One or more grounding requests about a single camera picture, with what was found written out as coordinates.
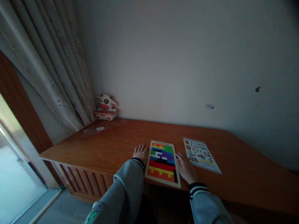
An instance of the desk surface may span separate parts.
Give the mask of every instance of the desk surface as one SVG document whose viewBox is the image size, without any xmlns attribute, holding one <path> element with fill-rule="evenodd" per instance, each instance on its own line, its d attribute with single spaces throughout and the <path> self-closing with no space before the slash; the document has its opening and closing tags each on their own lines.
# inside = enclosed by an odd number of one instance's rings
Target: desk surface
<svg viewBox="0 0 299 224">
<path fill-rule="evenodd" d="M 105 127 L 94 133 L 96 127 Z M 115 174 L 135 146 L 151 140 L 174 144 L 186 155 L 183 137 L 205 142 L 223 175 L 194 167 L 199 180 L 221 199 L 290 214 L 299 212 L 299 178 L 228 131 L 115 119 L 96 121 L 40 157 Z M 163 185 L 155 181 L 150 183 Z M 187 183 L 181 178 L 182 190 Z"/>
</svg>

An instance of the black and white cuff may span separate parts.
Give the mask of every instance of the black and white cuff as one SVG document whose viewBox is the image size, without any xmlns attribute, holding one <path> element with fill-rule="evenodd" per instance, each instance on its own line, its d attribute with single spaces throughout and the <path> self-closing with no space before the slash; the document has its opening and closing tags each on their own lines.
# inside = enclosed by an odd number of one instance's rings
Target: black and white cuff
<svg viewBox="0 0 299 224">
<path fill-rule="evenodd" d="M 141 159 L 134 157 L 134 158 L 132 158 L 132 160 L 137 161 L 139 163 L 139 165 L 141 166 L 141 168 L 144 169 L 145 166 Z"/>
<path fill-rule="evenodd" d="M 193 198 L 196 194 L 201 193 L 201 192 L 206 192 L 210 194 L 209 189 L 205 184 L 202 183 L 192 183 L 189 186 L 190 190 L 190 197 Z"/>
</svg>

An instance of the printed pattern card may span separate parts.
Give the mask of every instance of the printed pattern card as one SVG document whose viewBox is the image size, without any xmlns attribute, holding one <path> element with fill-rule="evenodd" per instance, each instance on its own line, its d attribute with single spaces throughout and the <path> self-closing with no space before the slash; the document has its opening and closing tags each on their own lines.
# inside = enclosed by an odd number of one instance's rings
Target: printed pattern card
<svg viewBox="0 0 299 224">
<path fill-rule="evenodd" d="M 201 168 L 222 174 L 212 154 L 204 142 L 183 138 L 187 158 L 189 161 Z"/>
</svg>

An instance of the white wall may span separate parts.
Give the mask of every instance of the white wall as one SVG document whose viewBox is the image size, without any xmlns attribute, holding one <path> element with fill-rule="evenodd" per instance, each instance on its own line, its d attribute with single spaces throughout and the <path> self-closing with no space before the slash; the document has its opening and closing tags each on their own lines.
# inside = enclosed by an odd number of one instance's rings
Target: white wall
<svg viewBox="0 0 299 224">
<path fill-rule="evenodd" d="M 112 94 L 124 118 L 228 130 L 299 171 L 288 1 L 187 2 L 74 1 L 95 96 Z"/>
</svg>

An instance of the pink toy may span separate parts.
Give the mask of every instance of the pink toy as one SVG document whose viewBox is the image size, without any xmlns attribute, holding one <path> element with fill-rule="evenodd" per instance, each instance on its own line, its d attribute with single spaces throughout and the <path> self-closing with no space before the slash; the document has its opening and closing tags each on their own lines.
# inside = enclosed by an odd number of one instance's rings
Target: pink toy
<svg viewBox="0 0 299 224">
<path fill-rule="evenodd" d="M 112 96 L 102 94 L 100 97 L 97 97 L 97 99 L 99 100 L 100 108 L 94 111 L 93 114 L 98 120 L 112 121 L 118 114 L 118 111 L 112 108 L 116 106 L 116 102 L 112 100 Z"/>
<path fill-rule="evenodd" d="M 99 106 L 102 110 L 116 111 L 116 109 L 112 109 L 112 107 L 116 106 L 116 102 L 112 100 L 112 96 L 102 94 L 101 97 L 97 97 L 97 99 L 99 100 Z"/>
</svg>

